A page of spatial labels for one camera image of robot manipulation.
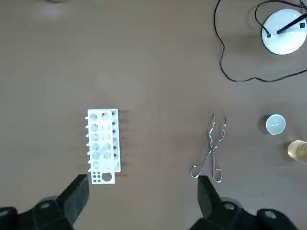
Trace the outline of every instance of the white lamp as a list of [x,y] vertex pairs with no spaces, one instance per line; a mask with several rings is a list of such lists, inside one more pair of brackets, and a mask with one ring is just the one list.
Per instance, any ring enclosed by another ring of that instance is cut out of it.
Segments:
[[282,9],[270,15],[262,28],[262,40],[269,51],[278,55],[297,51],[307,36],[307,14]]

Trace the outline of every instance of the black power cord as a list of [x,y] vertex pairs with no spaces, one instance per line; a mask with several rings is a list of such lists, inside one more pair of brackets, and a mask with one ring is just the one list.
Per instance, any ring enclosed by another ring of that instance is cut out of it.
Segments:
[[[269,83],[269,82],[276,82],[276,81],[281,81],[283,79],[286,79],[286,78],[289,78],[289,77],[293,77],[293,76],[296,76],[296,75],[299,75],[301,73],[305,73],[307,72],[307,69],[305,70],[302,70],[302,71],[299,71],[299,72],[296,72],[296,73],[292,73],[292,74],[288,74],[288,75],[285,75],[285,76],[282,76],[282,77],[279,77],[279,78],[276,78],[276,79],[273,79],[273,80],[265,80],[265,79],[262,79],[262,78],[258,78],[258,77],[254,77],[254,78],[249,78],[249,79],[246,79],[246,80],[235,80],[235,79],[232,79],[231,77],[229,77],[227,75],[227,73],[225,72],[223,66],[222,66],[222,61],[223,61],[223,56],[224,56],[224,51],[225,51],[225,43],[222,41],[219,33],[217,32],[217,28],[216,28],[216,12],[217,12],[217,9],[220,5],[220,2],[221,0],[218,0],[217,1],[217,4],[215,6],[215,9],[214,9],[214,13],[213,13],[213,26],[214,26],[214,31],[215,31],[215,34],[217,36],[217,38],[220,40],[221,44],[222,44],[222,51],[221,51],[221,56],[220,56],[220,60],[219,60],[219,66],[220,66],[220,69],[222,71],[222,73],[225,75],[225,77],[227,77],[228,80],[232,81],[232,82],[247,82],[247,81],[251,81],[251,80],[258,80],[258,81],[261,81],[261,82],[266,82],[266,83]],[[300,0],[300,4],[301,5],[297,5],[297,4],[294,4],[294,3],[291,3],[291,2],[287,2],[287,1],[282,1],[282,0],[267,0],[267,1],[263,1],[261,2],[260,4],[258,4],[255,8],[255,20],[256,22],[261,26],[262,29],[265,30],[265,32],[267,33],[268,37],[271,36],[270,32],[267,30],[267,28],[264,27],[264,25],[259,22],[258,18],[257,18],[257,10],[258,10],[258,7],[262,4],[265,4],[265,3],[269,3],[269,2],[279,2],[279,3],[283,3],[283,4],[287,4],[287,5],[290,5],[290,6],[294,6],[294,7],[299,7],[299,8],[303,8],[307,11],[307,7],[306,5],[303,3],[302,0]]]

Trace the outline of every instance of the lamp base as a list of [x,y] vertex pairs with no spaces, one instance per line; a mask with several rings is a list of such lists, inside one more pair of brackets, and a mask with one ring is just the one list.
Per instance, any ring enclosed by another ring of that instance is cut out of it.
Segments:
[[307,24],[303,19],[281,34],[277,30],[283,28],[302,14],[292,9],[282,9],[271,14],[264,22],[264,27],[270,32],[268,37],[264,29],[261,31],[262,41],[269,51],[278,55],[291,54],[297,51],[306,40]]

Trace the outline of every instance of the metal tongs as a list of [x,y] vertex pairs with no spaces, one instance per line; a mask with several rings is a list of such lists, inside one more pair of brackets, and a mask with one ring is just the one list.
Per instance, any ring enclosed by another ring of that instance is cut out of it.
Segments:
[[[212,178],[214,179],[215,182],[220,183],[222,181],[222,178],[223,178],[223,171],[221,169],[217,168],[216,165],[215,165],[215,151],[216,151],[217,147],[219,146],[220,142],[225,138],[226,117],[224,118],[224,124],[223,124],[223,129],[222,129],[222,137],[216,142],[215,145],[213,145],[213,137],[212,137],[212,131],[214,130],[214,125],[215,125],[215,115],[213,114],[213,122],[212,122],[211,129],[209,131],[210,150],[209,150],[207,156],[205,157],[205,159],[203,160],[201,165],[194,165],[192,167],[192,169],[190,171],[190,176],[193,177],[193,178],[199,177],[207,159],[212,154]],[[216,180],[216,178],[215,178],[215,175],[216,175],[217,172],[220,173],[220,179],[219,180]]]

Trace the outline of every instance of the yellow liquid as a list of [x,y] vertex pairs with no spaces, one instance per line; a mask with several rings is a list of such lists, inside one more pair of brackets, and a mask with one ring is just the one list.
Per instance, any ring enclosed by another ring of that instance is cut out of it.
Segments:
[[307,163],[307,142],[295,140],[288,146],[288,155],[297,161]]

